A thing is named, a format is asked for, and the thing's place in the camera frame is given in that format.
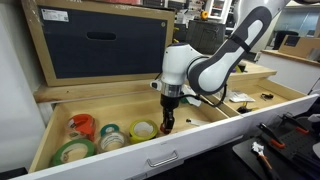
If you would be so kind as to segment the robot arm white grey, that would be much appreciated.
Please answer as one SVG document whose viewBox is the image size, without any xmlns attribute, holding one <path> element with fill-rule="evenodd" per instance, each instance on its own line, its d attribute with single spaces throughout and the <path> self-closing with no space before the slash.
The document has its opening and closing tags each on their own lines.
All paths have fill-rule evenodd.
<svg viewBox="0 0 320 180">
<path fill-rule="evenodd" d="M 160 130 L 168 134 L 174 126 L 174 109 L 184 97 L 182 86 L 188 83 L 192 97 L 200 100 L 226 89 L 226 81 L 239 61 L 252 49 L 268 29 L 273 18 L 291 0 L 238 0 L 236 25 L 231 36 L 213 56 L 199 53 L 187 43 L 174 43 L 164 52 L 161 76 L 163 122 Z"/>
</svg>

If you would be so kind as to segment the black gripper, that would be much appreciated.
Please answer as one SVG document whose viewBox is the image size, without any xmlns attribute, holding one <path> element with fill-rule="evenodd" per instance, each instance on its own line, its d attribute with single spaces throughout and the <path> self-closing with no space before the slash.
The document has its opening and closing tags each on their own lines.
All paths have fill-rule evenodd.
<svg viewBox="0 0 320 180">
<path fill-rule="evenodd" d="M 160 104 L 166 110 L 170 110 L 168 112 L 168 121 L 167 121 L 167 111 L 163 110 L 163 122 L 162 127 L 166 128 L 167 121 L 167 129 L 172 130 L 175 119 L 173 115 L 173 110 L 179 106 L 179 98 L 181 96 L 182 86 L 181 85 L 170 85 L 167 83 L 162 84 L 161 88 L 161 99 Z"/>
</svg>

